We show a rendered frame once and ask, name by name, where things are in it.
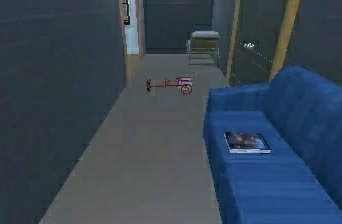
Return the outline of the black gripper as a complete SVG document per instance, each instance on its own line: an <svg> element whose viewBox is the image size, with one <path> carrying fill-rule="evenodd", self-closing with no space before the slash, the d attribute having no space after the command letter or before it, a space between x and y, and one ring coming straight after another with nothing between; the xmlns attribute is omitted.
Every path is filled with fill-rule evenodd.
<svg viewBox="0 0 342 224"><path fill-rule="evenodd" d="M165 79L162 84L154 84L151 79L146 80L146 90L148 93L154 88L168 88L168 87L178 87L177 82L172 82L170 79ZM180 88L183 95L189 95L192 93L193 87L191 84L184 84Z"/></svg>

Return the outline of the white room door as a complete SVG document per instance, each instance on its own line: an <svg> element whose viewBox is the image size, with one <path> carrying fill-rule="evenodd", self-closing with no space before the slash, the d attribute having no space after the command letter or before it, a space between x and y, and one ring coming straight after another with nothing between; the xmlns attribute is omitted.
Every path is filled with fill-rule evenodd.
<svg viewBox="0 0 342 224"><path fill-rule="evenodd" d="M138 6L139 0L128 1L129 24L125 26L127 53L130 55L139 54L138 36Z"/></svg>

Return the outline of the dark cover book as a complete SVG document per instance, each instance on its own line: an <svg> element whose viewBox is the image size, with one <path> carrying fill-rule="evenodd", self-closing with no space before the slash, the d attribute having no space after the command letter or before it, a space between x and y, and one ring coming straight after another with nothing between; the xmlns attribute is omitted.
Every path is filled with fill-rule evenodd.
<svg viewBox="0 0 342 224"><path fill-rule="evenodd" d="M272 151L261 133L225 132L223 136L231 154L269 154Z"/></svg>

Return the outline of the blue sofa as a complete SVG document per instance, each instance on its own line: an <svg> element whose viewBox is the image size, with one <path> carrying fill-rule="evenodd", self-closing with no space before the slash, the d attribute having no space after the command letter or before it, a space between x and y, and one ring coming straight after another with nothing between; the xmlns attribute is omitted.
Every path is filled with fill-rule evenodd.
<svg viewBox="0 0 342 224"><path fill-rule="evenodd" d="M269 154L231 154L225 132ZM222 224L342 224L342 87L298 66L210 91L203 128Z"/></svg>

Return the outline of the metal frame chair pale cushion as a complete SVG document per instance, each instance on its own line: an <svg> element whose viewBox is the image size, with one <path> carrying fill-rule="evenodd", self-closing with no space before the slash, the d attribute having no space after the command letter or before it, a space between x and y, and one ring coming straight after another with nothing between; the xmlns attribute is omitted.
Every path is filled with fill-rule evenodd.
<svg viewBox="0 0 342 224"><path fill-rule="evenodd" d="M186 53L188 65L194 65L194 59L204 59L208 55L211 65L219 66L219 40L220 34L217 31L194 31L186 42Z"/></svg>

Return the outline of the dark room door yellow frame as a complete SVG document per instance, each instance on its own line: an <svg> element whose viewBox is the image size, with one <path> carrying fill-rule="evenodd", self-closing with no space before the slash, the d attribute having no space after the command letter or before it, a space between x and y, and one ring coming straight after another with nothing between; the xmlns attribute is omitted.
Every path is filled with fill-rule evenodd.
<svg viewBox="0 0 342 224"><path fill-rule="evenodd" d="M269 80L288 0L241 0L230 85Z"/></svg>

